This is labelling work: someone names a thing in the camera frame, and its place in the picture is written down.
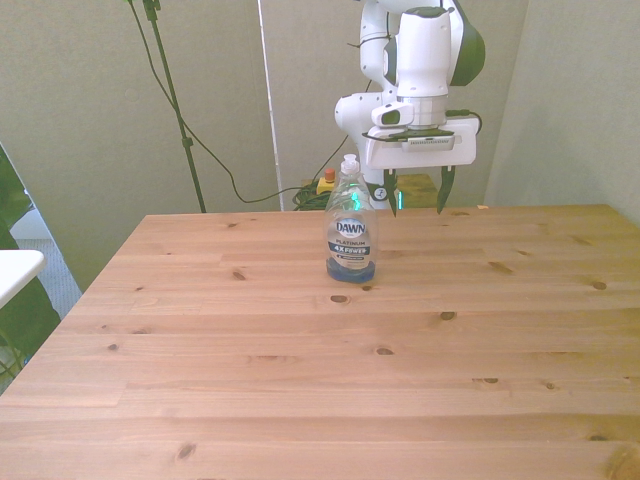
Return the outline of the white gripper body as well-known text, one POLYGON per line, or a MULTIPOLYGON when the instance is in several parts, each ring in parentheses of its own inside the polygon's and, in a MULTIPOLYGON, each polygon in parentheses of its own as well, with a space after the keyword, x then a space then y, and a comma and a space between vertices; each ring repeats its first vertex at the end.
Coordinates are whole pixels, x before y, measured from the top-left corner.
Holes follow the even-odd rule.
POLYGON ((477 118, 449 119, 439 130, 372 127, 363 161, 371 169, 469 165, 476 158, 477 118))

